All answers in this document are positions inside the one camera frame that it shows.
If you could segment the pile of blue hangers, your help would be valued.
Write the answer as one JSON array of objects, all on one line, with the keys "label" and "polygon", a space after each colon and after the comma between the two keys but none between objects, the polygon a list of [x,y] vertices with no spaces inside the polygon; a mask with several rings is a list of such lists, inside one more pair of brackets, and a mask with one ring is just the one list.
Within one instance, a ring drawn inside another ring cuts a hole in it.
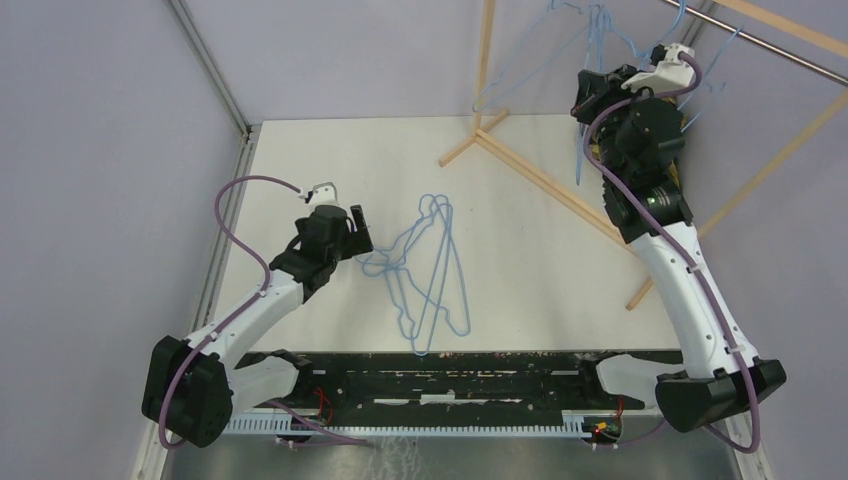
[{"label": "pile of blue hangers", "polygon": [[442,326],[456,338],[472,332],[454,219],[447,195],[426,193],[418,200],[417,217],[410,226],[390,244],[355,257],[365,277],[385,286],[399,334],[419,357],[433,350]]}]

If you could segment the metal rack rod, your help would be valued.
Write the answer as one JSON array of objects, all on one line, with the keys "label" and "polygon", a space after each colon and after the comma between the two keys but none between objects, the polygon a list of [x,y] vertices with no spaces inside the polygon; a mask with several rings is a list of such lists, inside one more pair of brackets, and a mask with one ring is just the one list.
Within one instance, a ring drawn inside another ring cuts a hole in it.
[{"label": "metal rack rod", "polygon": [[[841,74],[834,69],[828,68],[820,63],[808,59],[807,57],[787,50],[786,48],[763,39],[760,36],[753,35],[746,31],[743,27],[732,26],[731,24],[720,20],[715,15],[707,13],[705,10],[689,7],[688,5],[683,6],[682,1],[662,0],[661,3],[677,9],[682,8],[686,15],[689,15],[696,20],[705,22],[707,25],[725,31],[729,34],[735,34],[737,38],[745,43],[753,45],[782,60],[788,61],[789,63],[811,72],[820,78],[839,85],[843,89],[847,88],[847,76],[845,74]],[[817,31],[809,26],[803,25],[797,21],[791,20],[788,17],[775,13],[762,6],[753,4],[749,1],[713,1],[713,4],[718,4],[721,7],[732,10],[751,20],[760,22],[772,29],[789,35],[818,49],[827,51],[844,59],[847,58],[846,42]]]}]

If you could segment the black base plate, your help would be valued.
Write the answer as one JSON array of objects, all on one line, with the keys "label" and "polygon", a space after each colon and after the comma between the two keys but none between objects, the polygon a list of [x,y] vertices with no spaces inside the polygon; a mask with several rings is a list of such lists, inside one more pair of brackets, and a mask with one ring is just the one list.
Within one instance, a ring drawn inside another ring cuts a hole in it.
[{"label": "black base plate", "polygon": [[662,430],[655,407],[605,392],[615,351],[302,352],[282,404],[344,436],[575,437],[632,443]]}]

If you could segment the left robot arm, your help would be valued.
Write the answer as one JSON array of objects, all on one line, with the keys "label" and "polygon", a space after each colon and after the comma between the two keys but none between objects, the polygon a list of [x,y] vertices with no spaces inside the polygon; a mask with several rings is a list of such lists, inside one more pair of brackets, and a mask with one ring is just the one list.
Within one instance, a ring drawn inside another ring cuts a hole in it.
[{"label": "left robot arm", "polygon": [[295,226],[296,236],[242,305],[184,339],[165,336],[154,346],[141,413],[161,435],[206,447],[237,414],[270,400],[300,407],[312,399],[315,382],[299,358],[253,347],[324,287],[340,262],[371,252],[373,242],[359,205],[319,205]]}]

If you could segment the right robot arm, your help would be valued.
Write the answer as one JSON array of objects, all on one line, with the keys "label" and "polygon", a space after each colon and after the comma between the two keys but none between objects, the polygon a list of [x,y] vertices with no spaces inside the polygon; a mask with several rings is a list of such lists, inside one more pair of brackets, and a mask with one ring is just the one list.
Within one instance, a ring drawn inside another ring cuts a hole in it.
[{"label": "right robot arm", "polygon": [[659,89],[632,87],[637,71],[582,70],[572,116],[603,176],[605,211],[646,266],[682,351],[678,365],[618,355],[577,382],[580,400],[602,408],[617,395],[659,408],[679,432],[750,413],[786,382],[722,299],[706,265],[676,174],[683,115]]}]

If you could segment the yellow plaid shirt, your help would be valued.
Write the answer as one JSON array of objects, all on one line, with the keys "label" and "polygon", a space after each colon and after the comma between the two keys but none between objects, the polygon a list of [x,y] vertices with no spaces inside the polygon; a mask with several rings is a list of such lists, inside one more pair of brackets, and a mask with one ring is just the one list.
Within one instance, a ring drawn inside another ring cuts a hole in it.
[{"label": "yellow plaid shirt", "polygon": [[635,195],[667,185],[678,189],[677,157],[685,145],[683,114],[668,99],[633,98],[612,91],[578,95],[572,114],[589,126],[617,102],[623,105],[590,136],[590,152]]}]

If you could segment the wooden clothes rack frame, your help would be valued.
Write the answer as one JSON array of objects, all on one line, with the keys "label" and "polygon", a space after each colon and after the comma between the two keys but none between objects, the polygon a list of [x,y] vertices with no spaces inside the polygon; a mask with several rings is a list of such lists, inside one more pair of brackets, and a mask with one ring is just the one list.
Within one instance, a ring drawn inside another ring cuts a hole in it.
[{"label": "wooden clothes rack frame", "polygon": [[[487,80],[488,61],[491,49],[491,40],[495,18],[496,3],[484,1],[481,11],[481,26],[479,37],[479,54],[477,64],[476,94]],[[751,179],[749,179],[737,192],[708,219],[701,233],[709,233],[732,211],[737,209],[743,201],[772,175],[786,160],[797,152],[808,140],[830,121],[836,114],[847,107],[847,93],[842,92],[834,102],[823,110],[815,119],[804,127],[792,140],[790,140],[763,168],[761,168]],[[490,131],[498,126],[509,116],[509,111],[504,109],[495,115],[490,121],[482,121],[482,113],[473,113],[473,132],[459,143],[454,149],[443,155],[438,165],[447,166],[454,159],[473,145],[478,145],[488,151],[492,156],[500,159],[516,173],[533,183],[536,187],[547,193],[560,204],[578,215],[581,219],[593,226],[600,233],[622,246],[624,244],[621,236],[616,233],[613,225],[604,220],[600,213],[593,209],[588,203],[579,198],[578,195],[559,184],[542,170],[531,164],[527,159],[514,152],[506,144],[496,139]]]}]

